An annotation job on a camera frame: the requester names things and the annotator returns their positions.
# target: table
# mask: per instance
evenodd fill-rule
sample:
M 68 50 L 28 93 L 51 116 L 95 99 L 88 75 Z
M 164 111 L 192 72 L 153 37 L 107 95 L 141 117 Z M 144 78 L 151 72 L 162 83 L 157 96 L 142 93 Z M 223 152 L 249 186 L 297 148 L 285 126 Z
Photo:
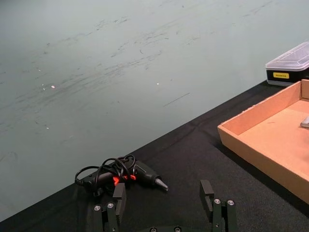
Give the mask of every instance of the table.
M 138 185 L 127 189 L 122 231 L 176 224 L 210 231 L 199 199 L 200 179 L 210 180 L 216 196 L 235 200 L 239 231 L 308 231 L 309 206 L 224 147 L 217 131 L 221 122 L 281 89 L 263 82 L 134 151 L 162 176 L 169 192 Z M 91 228 L 95 203 L 72 184 L 1 222 L 0 231 L 84 232 Z

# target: box lid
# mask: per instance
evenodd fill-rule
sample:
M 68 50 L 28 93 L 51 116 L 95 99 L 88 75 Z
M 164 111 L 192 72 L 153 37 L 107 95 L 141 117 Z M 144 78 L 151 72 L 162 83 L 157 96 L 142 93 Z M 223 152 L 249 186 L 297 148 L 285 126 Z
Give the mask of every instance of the box lid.
M 266 64 L 266 70 L 302 71 L 309 67 L 309 42 L 291 49 Z

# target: white wall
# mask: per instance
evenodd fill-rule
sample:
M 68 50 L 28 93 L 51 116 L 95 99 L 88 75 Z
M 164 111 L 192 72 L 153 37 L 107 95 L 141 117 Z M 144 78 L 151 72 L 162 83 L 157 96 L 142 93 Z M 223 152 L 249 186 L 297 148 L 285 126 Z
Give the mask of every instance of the white wall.
M 0 2 L 0 220 L 81 167 L 265 80 L 266 62 L 308 40 L 308 9 L 308 0 Z

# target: cardboard tray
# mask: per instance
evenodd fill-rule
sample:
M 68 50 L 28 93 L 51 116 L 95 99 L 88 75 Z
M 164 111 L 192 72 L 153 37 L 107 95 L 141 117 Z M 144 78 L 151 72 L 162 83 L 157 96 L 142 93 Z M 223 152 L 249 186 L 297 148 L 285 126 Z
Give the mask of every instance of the cardboard tray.
M 302 80 L 218 126 L 222 143 L 309 203 L 309 80 Z

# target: tabletop surface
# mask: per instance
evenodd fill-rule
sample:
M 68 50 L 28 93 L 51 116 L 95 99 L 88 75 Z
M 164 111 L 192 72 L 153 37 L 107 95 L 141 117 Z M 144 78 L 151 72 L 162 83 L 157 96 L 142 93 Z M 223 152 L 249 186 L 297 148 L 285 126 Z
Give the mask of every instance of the tabletop surface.
M 121 231 L 168 225 L 211 231 L 199 199 L 199 180 L 207 179 L 217 197 L 236 202 L 239 231 L 307 232 L 309 206 L 224 147 L 217 131 L 221 122 L 281 89 L 263 82 L 133 152 L 169 191 L 127 189 Z M 0 231 L 89 231 L 95 203 L 72 184 L 1 222 Z

